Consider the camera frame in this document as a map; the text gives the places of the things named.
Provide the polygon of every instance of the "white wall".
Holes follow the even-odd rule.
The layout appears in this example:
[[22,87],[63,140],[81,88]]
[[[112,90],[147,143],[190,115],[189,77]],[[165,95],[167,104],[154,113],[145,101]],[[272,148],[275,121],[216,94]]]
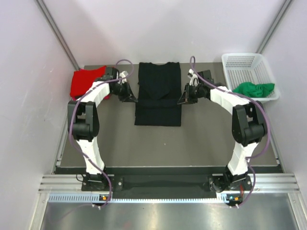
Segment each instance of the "white wall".
[[22,230],[54,163],[73,68],[33,0],[1,3],[0,34],[0,228]]
[[255,52],[284,0],[45,0],[80,66]]
[[293,1],[264,51],[281,91],[267,104],[287,172],[294,172],[307,203],[307,2]]

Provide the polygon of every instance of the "green garment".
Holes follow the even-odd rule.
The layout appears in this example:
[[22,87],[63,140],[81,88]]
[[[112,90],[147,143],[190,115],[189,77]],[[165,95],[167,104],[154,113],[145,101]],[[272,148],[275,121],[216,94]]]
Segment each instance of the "green garment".
[[233,92],[247,97],[267,97],[274,90],[274,86],[275,84],[273,83],[255,85],[251,82],[244,82],[239,84]]

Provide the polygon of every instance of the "red garment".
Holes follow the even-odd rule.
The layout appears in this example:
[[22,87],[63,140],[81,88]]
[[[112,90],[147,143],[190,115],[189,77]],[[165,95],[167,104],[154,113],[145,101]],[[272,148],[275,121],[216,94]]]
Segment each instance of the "red garment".
[[103,76],[105,70],[106,66],[94,70],[81,69],[74,71],[71,80],[71,97],[75,99],[84,95],[92,86],[94,80]]

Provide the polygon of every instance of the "shiny metal surface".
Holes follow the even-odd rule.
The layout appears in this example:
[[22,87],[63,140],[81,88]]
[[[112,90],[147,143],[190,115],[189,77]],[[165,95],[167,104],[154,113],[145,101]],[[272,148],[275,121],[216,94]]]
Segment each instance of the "shiny metal surface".
[[[80,204],[49,203],[52,221]],[[220,204],[110,204],[80,207],[42,230],[297,230],[287,194],[256,194],[240,209]]]
[[300,230],[307,230],[307,208],[301,193],[288,194]]

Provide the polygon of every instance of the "black garment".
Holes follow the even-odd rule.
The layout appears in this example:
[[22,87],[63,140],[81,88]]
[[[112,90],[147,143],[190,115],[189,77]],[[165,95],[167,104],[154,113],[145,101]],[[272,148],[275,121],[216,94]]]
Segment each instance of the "black garment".
[[136,126],[181,126],[181,70],[179,63],[140,63]]

